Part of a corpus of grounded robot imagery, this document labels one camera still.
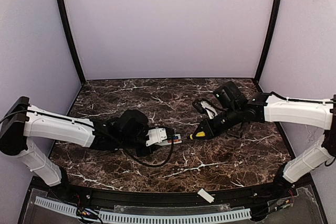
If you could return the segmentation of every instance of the brown marble surface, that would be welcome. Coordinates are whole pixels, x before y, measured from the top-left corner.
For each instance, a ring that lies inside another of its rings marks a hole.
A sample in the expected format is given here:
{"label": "brown marble surface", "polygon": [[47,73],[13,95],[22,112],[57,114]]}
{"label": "brown marble surface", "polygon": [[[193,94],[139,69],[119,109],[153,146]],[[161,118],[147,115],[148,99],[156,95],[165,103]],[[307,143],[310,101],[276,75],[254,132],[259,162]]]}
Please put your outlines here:
{"label": "brown marble surface", "polygon": [[[257,90],[250,79],[133,79],[88,81],[70,116],[108,119],[126,109],[145,113],[150,126],[175,129],[183,137],[194,132],[200,115],[192,107],[195,98],[219,105],[212,91],[233,80],[250,97]],[[143,161],[165,160],[163,147]],[[70,143],[56,143],[51,160],[64,167],[74,185],[138,192],[191,192],[245,187],[271,182],[278,167],[290,160],[273,123],[244,126],[244,136],[223,134],[213,140],[184,140],[176,145],[168,164],[147,168],[128,158]]]}

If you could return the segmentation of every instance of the marble table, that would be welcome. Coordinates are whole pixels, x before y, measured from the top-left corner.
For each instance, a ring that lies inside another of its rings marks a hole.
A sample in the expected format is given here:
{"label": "marble table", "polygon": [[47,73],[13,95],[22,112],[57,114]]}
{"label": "marble table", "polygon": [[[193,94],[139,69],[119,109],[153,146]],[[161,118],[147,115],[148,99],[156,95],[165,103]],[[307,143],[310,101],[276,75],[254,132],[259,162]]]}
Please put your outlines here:
{"label": "marble table", "polygon": [[[150,126],[175,129],[183,137],[194,132],[205,116],[192,107],[195,98],[219,105],[212,91],[232,80],[250,97],[257,92],[251,79],[130,79],[88,81],[80,91],[70,116],[108,119],[126,109],[146,114]],[[165,160],[163,147],[144,162]],[[123,151],[111,153],[57,142],[51,160],[67,170],[74,185],[134,192],[195,192],[253,186],[271,182],[278,167],[290,160],[274,123],[244,125],[240,139],[223,134],[213,140],[184,140],[176,145],[168,164],[147,168]]]}

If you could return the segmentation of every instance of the yellow object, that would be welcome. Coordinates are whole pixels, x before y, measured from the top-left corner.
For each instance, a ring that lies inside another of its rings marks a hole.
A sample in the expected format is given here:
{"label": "yellow object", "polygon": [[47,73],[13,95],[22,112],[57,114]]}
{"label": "yellow object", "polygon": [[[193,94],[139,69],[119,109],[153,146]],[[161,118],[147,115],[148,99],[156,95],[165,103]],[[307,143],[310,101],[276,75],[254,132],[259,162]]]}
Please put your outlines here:
{"label": "yellow object", "polygon": [[197,137],[205,136],[205,133],[204,133],[204,131],[201,131],[201,132],[198,132],[198,133],[196,134],[196,136],[197,136]]}

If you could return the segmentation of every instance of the robotic hand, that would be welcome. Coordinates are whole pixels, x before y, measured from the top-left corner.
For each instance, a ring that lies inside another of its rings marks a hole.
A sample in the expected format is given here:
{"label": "robotic hand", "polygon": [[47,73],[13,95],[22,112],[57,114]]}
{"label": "robotic hand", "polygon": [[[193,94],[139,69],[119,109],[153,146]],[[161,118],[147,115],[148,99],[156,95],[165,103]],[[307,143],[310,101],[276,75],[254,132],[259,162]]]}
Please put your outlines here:
{"label": "robotic hand", "polygon": [[[77,119],[58,115],[30,105],[29,98],[20,97],[0,121],[0,151],[21,160],[31,172],[59,191],[60,197],[71,197],[66,171],[52,163],[39,150],[31,137],[45,137],[75,143],[83,147],[124,152],[140,164],[160,167],[172,155],[173,145],[181,142],[181,136],[166,127],[149,128],[148,118],[138,110],[126,110],[119,118],[107,121]],[[136,150],[137,156],[147,156],[164,145],[170,145],[167,159],[158,165],[141,162],[128,149]]]}
{"label": "robotic hand", "polygon": [[217,114],[216,109],[219,108],[211,102],[195,100],[193,106],[199,113],[207,113],[208,118],[199,123],[190,139],[209,140],[246,122],[291,122],[325,130],[314,145],[279,168],[272,187],[276,197],[281,196],[304,174],[336,158],[336,95],[333,99],[303,100],[285,98],[271,92],[255,93],[247,99],[232,81],[216,89],[213,94],[226,110]]}

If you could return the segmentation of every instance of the white plastic part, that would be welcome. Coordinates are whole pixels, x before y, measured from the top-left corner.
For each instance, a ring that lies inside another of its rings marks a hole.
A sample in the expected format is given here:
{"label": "white plastic part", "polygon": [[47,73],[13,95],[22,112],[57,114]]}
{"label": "white plastic part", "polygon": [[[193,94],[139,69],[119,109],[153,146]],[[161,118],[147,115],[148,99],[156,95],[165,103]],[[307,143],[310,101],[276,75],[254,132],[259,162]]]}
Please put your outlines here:
{"label": "white plastic part", "polygon": [[89,119],[77,119],[68,116],[63,116],[48,111],[39,109],[36,106],[30,106],[29,110],[46,113],[49,115],[60,116],[71,121],[62,119],[51,118],[37,113],[27,112],[29,121],[25,123],[24,136],[27,137],[45,137],[54,140],[60,140],[81,145],[83,147],[90,147],[95,136],[93,135],[94,129],[91,127],[75,123],[80,121],[93,126]]}
{"label": "white plastic part", "polygon": [[305,150],[300,156],[289,161],[284,168],[284,178],[294,183],[304,174],[314,170],[325,161],[333,159],[328,151],[322,147],[324,135],[322,135],[314,145]]}
{"label": "white plastic part", "polygon": [[208,114],[210,119],[218,115],[216,109],[212,107],[208,102],[201,101],[201,106],[206,110],[206,113]]}
{"label": "white plastic part", "polygon": [[200,195],[203,199],[205,199],[209,203],[212,203],[215,200],[215,198],[212,197],[209,193],[207,193],[203,188],[199,190],[197,194]]}
{"label": "white plastic part", "polygon": [[22,161],[31,172],[41,177],[48,186],[60,184],[62,175],[59,167],[51,162],[29,137],[27,146],[28,150],[23,150],[14,157]]}
{"label": "white plastic part", "polygon": [[146,141],[146,146],[159,144],[167,140],[167,133],[165,128],[156,127],[151,129],[148,131],[147,136],[149,137],[149,140]]}
{"label": "white plastic part", "polygon": [[264,107],[265,121],[299,123],[329,130],[332,122],[330,109],[333,108],[333,104],[325,104],[325,102],[331,100],[314,101],[322,101],[324,104],[289,102],[271,95],[266,101],[267,106]]}
{"label": "white plastic part", "polygon": [[[181,138],[181,135],[180,134],[174,134],[174,137],[176,139],[174,139],[174,144],[181,144],[182,143],[182,138]],[[171,140],[165,140],[165,141],[162,141],[161,143],[158,143],[157,145],[159,146],[167,146],[167,145],[171,145],[172,142]]]}
{"label": "white plastic part", "polygon": [[[43,208],[49,209],[60,214],[79,218],[76,216],[76,207],[60,203],[54,200],[45,199],[41,197],[36,197],[35,205],[41,206]],[[146,216],[146,215],[128,215],[128,214],[118,214],[110,211],[99,211],[99,217],[103,223],[147,223],[147,224],[220,224],[226,222],[235,222],[240,220],[247,220],[251,218],[250,209],[233,210],[229,212],[217,212],[215,214],[204,214],[204,215],[185,215],[185,216]]]}

